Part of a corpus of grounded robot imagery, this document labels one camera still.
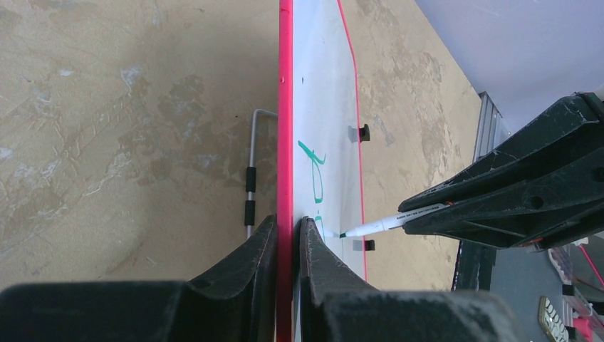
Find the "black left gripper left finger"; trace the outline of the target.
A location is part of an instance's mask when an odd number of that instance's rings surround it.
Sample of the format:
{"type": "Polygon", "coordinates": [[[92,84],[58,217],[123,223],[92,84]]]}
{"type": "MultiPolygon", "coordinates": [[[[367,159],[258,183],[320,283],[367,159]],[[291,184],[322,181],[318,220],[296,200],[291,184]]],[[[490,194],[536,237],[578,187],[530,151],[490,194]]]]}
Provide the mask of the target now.
{"type": "Polygon", "coordinates": [[[36,283],[1,292],[3,341],[272,341],[277,227],[267,216],[189,281],[36,283]]]}

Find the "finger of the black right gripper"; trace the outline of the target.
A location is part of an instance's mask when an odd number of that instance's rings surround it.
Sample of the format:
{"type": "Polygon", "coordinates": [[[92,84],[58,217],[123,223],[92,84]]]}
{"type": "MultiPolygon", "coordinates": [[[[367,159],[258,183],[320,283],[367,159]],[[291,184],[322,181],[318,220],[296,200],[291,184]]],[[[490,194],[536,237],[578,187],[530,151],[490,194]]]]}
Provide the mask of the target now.
{"type": "Polygon", "coordinates": [[[576,93],[542,114],[452,178],[402,201],[399,212],[459,202],[532,180],[603,145],[603,100],[576,93]]]}
{"type": "Polygon", "coordinates": [[[495,249],[560,247],[603,231],[603,149],[557,170],[450,203],[404,225],[411,235],[439,235],[495,249]]]}

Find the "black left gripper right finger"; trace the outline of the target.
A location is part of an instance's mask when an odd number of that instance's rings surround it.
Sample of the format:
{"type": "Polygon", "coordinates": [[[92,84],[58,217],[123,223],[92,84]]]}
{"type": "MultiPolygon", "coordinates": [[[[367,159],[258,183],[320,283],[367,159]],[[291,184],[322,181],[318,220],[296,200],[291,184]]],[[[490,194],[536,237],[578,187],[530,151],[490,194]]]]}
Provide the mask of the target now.
{"type": "Polygon", "coordinates": [[[302,341],[525,341],[519,322],[485,291],[380,291],[298,223],[302,341]]]}

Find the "white green whiteboard marker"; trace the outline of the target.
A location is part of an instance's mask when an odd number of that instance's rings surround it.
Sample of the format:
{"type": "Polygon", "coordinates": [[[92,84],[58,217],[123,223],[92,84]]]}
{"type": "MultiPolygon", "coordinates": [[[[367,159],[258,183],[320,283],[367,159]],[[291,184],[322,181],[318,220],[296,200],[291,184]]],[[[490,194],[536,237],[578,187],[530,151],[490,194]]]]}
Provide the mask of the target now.
{"type": "Polygon", "coordinates": [[[350,229],[346,232],[343,232],[340,234],[340,238],[364,237],[369,234],[376,234],[378,232],[397,229],[403,227],[405,224],[414,219],[425,216],[427,214],[431,214],[433,212],[439,211],[450,206],[450,203],[437,203],[406,212],[399,212],[396,215],[384,217],[382,219],[379,219],[378,221],[365,223],[354,229],[350,229]]]}

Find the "pink framed whiteboard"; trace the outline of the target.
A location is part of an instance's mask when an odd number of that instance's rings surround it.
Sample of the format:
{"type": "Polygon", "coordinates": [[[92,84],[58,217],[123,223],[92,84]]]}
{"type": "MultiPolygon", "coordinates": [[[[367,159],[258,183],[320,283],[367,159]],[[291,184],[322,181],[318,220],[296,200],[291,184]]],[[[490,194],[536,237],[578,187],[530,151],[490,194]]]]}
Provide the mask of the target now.
{"type": "Polygon", "coordinates": [[[339,1],[281,1],[278,36],[276,340],[299,341],[293,264],[298,221],[317,221],[327,247],[366,275],[357,68],[339,1]]]}

